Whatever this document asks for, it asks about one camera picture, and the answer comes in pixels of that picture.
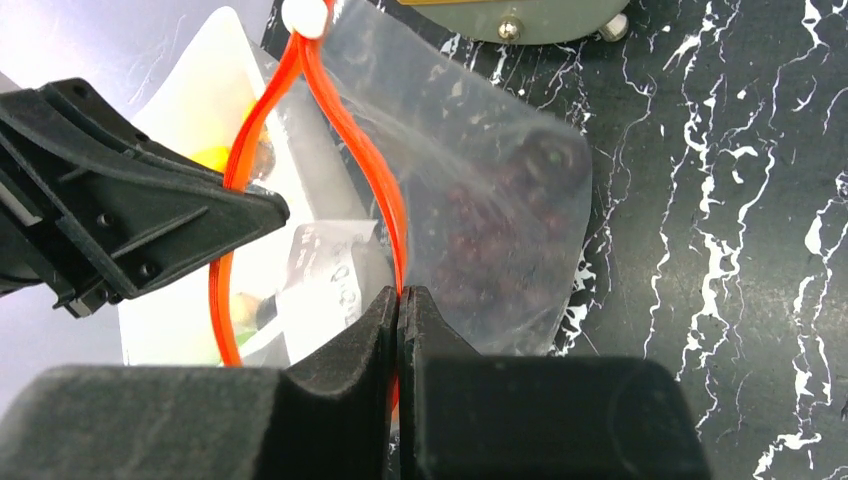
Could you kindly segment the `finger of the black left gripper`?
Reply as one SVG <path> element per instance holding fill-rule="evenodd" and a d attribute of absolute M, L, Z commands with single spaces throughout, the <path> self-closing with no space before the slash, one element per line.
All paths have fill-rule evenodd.
<path fill-rule="evenodd" d="M 151 140 L 85 80 L 1 96 L 1 292 L 48 286 L 86 317 L 282 228 L 277 193 Z"/>

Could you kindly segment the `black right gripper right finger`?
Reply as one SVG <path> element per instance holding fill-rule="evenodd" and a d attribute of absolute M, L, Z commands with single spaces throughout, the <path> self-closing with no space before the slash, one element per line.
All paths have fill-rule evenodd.
<path fill-rule="evenodd" d="M 679 385 L 621 356 L 477 352 L 431 293 L 408 287 L 397 327 L 403 479 L 708 479 Z"/>

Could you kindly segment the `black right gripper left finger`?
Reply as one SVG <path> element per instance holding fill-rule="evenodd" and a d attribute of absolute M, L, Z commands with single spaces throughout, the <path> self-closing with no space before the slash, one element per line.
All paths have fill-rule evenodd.
<path fill-rule="evenodd" d="M 291 367 L 63 366 L 1 422 L 5 479 L 380 479 L 398 294 Z"/>

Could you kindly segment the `red grape bunch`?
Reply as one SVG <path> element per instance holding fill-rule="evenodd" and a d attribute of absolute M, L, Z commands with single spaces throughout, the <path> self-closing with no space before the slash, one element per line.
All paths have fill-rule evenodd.
<path fill-rule="evenodd" d="M 441 306 L 459 318 L 493 314 L 500 321 L 554 306 L 571 215 L 524 167 L 501 168 L 481 189 L 454 185 L 431 216 L 452 226 L 430 277 Z"/>

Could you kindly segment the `clear zip top bag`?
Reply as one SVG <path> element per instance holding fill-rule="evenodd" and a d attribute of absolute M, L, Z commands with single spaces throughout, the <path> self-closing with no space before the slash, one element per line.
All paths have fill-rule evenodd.
<path fill-rule="evenodd" d="M 250 184 L 291 218 L 235 255 L 242 363 L 296 363 L 395 285 L 427 288 L 480 353 L 546 354 L 587 226 L 585 139 L 366 1 L 320 12 L 258 139 Z"/>

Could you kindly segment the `dark round fruit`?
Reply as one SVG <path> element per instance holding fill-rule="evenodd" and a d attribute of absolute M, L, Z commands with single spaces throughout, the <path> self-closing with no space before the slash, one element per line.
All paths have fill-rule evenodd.
<path fill-rule="evenodd" d="M 591 177 L 591 155 L 586 140 L 574 132 L 536 129 L 514 151 L 532 180 L 576 189 Z"/>

